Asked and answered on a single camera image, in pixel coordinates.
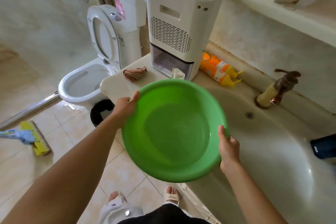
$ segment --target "white shelf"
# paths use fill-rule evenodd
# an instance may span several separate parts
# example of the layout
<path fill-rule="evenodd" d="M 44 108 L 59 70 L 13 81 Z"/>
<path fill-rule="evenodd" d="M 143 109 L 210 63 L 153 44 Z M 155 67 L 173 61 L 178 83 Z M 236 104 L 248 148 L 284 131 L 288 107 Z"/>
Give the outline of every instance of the white shelf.
<path fill-rule="evenodd" d="M 336 47 L 336 0 L 317 0 L 295 10 L 271 0 L 241 0 L 251 9 Z"/>

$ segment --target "metal threshold strip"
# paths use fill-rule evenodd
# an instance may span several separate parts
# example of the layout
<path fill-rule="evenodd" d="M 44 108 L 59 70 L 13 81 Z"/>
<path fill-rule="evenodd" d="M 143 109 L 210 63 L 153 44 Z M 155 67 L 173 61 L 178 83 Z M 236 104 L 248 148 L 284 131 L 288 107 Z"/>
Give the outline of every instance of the metal threshold strip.
<path fill-rule="evenodd" d="M 25 118 L 31 116 L 32 114 L 40 111 L 41 109 L 61 100 L 61 97 L 58 94 L 58 91 L 55 91 L 51 96 L 43 99 L 41 102 L 28 107 L 27 109 L 17 113 L 16 115 L 10 117 L 9 119 L 0 123 L 0 131 L 9 129 L 13 127 L 18 122 L 24 120 Z"/>

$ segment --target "forearm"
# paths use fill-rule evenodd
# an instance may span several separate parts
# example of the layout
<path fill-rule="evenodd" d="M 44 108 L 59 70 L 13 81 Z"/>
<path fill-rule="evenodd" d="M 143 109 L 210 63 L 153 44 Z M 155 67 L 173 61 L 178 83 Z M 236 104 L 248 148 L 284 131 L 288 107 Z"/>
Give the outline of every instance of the forearm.
<path fill-rule="evenodd" d="M 240 163 L 224 173 L 248 224 L 287 223 Z"/>
<path fill-rule="evenodd" d="M 77 223 L 103 174 L 118 127 L 113 115 L 46 171 L 5 223 Z"/>

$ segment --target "white dehumidifier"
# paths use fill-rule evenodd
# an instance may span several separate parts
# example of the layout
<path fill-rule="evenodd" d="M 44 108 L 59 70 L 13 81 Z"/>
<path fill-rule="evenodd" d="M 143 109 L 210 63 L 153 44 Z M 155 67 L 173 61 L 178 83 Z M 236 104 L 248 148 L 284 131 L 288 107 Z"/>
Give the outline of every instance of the white dehumidifier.
<path fill-rule="evenodd" d="M 171 77 L 196 75 L 222 0 L 147 0 L 152 65 Z"/>

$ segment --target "faucet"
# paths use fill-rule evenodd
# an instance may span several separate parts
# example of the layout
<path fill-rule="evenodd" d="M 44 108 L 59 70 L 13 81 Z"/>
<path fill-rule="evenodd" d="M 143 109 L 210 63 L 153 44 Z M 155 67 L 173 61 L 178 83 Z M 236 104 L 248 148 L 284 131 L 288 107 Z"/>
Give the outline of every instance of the faucet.
<path fill-rule="evenodd" d="M 283 95 L 294 88 L 295 84 L 299 82 L 297 78 L 301 76 L 298 71 L 288 72 L 282 69 L 275 69 L 274 72 L 283 72 L 286 74 L 270 85 L 263 94 L 255 97 L 254 103 L 262 109 L 268 109 L 272 104 L 279 105 Z"/>

